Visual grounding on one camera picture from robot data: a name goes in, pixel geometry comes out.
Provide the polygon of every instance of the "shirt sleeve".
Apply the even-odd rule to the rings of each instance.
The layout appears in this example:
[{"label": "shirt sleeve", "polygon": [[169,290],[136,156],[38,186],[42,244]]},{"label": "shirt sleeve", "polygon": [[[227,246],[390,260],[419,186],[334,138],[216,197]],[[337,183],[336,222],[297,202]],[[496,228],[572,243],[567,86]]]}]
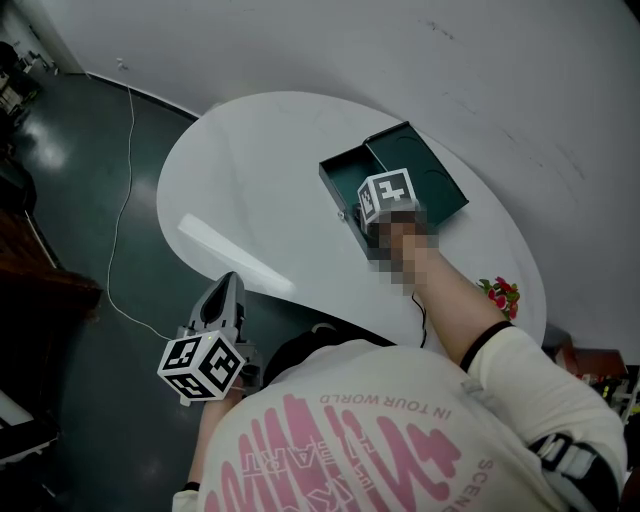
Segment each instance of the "shirt sleeve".
[{"label": "shirt sleeve", "polygon": [[180,491],[173,495],[171,512],[196,512],[197,505],[197,491]]},{"label": "shirt sleeve", "polygon": [[620,418],[524,331],[507,327],[495,334],[473,358],[469,375],[498,399],[501,419],[525,444],[566,432],[600,453],[622,489],[627,451]]}]

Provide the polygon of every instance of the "floor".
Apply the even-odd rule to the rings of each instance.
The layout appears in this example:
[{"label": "floor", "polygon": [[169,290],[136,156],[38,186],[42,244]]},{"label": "floor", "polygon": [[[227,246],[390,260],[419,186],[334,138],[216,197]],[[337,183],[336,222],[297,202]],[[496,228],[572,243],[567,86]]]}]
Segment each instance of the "floor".
[{"label": "floor", "polygon": [[[85,76],[40,73],[44,91],[15,142],[36,183],[37,222],[67,270],[106,286],[114,223],[127,187],[126,91]],[[172,145],[192,121],[135,97],[134,186],[120,226],[114,301],[166,336],[187,321],[210,284],[165,243],[155,190]],[[269,358],[284,341],[326,321],[319,312],[248,294],[245,335]],[[156,376],[164,340],[106,300],[69,340],[53,390],[62,428],[42,457],[47,485],[69,511],[163,511],[185,482],[200,405],[178,403]]]}]

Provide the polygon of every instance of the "box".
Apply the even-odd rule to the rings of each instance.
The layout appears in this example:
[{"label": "box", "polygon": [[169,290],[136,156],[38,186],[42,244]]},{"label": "box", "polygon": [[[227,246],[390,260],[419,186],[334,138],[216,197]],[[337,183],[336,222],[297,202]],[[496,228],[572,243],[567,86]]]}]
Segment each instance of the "box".
[{"label": "box", "polygon": [[320,177],[367,257],[375,241],[354,215],[358,189],[369,176],[406,168],[430,232],[469,201],[409,122],[367,138],[361,146],[320,162]]}]

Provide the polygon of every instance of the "white wall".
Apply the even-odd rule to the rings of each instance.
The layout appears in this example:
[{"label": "white wall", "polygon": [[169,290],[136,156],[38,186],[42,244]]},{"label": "white wall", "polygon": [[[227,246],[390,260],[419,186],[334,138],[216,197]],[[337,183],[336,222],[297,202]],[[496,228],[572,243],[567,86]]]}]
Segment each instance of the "white wall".
[{"label": "white wall", "polygon": [[5,42],[13,45],[18,57],[23,58],[31,51],[36,55],[41,55],[48,64],[53,59],[44,48],[38,38],[29,29],[29,21],[22,12],[11,2],[3,2],[4,7],[0,10],[0,37]]},{"label": "white wall", "polygon": [[82,73],[83,70],[76,58],[60,38],[58,31],[51,22],[48,12],[43,8],[40,0],[12,0],[17,10],[25,20],[31,24],[42,46],[64,73]]},{"label": "white wall", "polygon": [[549,320],[640,363],[640,27],[608,0],[41,0],[88,72],[202,113],[297,89],[448,146],[527,239]]}]

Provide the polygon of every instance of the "table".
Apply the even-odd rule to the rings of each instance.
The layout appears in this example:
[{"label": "table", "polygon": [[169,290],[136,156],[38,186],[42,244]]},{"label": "table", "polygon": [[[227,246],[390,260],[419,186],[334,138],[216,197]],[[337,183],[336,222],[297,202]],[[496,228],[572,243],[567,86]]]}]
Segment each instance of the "table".
[{"label": "table", "polygon": [[[215,106],[165,161],[157,190],[162,233],[180,259],[211,279],[236,270],[248,290],[419,346],[420,310],[389,275],[371,269],[318,174],[319,162],[399,122],[302,92]],[[469,199],[441,226],[442,253],[474,282],[496,276],[516,282],[522,298],[515,323],[542,343],[544,289],[520,231],[467,165],[421,136]],[[439,349],[433,329],[426,346]]]}]

